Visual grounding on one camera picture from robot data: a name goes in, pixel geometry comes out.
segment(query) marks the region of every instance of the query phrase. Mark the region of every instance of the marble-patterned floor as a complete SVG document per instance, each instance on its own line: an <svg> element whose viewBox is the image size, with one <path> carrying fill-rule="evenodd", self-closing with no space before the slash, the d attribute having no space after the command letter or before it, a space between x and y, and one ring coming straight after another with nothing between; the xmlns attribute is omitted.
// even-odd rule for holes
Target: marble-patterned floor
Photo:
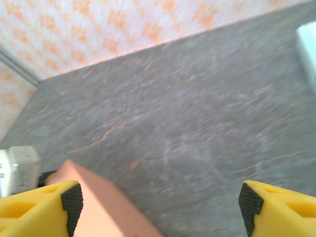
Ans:
<svg viewBox="0 0 316 237"><path fill-rule="evenodd" d="M167 237L245 237L244 180L316 195L315 2L44 81L1 142L112 180Z"/></svg>

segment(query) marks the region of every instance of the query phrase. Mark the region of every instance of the orange patterned wallpaper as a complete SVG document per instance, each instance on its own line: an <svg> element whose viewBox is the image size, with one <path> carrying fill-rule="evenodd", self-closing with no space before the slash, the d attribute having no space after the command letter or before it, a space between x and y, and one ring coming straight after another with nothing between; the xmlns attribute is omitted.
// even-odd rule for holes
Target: orange patterned wallpaper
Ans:
<svg viewBox="0 0 316 237"><path fill-rule="evenodd" d="M35 88L0 63L0 140L13 124Z"/></svg>
<svg viewBox="0 0 316 237"><path fill-rule="evenodd" d="M0 45L46 79L308 0L0 0Z"/></svg>

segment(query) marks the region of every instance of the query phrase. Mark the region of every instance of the black foam corner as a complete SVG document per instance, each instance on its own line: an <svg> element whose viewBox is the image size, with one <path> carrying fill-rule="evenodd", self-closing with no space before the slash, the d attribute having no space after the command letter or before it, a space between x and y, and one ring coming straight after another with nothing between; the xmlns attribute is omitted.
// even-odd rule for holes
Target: black foam corner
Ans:
<svg viewBox="0 0 316 237"><path fill-rule="evenodd" d="M242 185L238 202L248 237L251 237L255 228L254 216L260 213L263 201L264 200L246 183Z"/></svg>
<svg viewBox="0 0 316 237"><path fill-rule="evenodd" d="M75 229L83 208L81 185L76 184L61 194L63 208L68 213L67 230L69 237L74 236Z"/></svg>

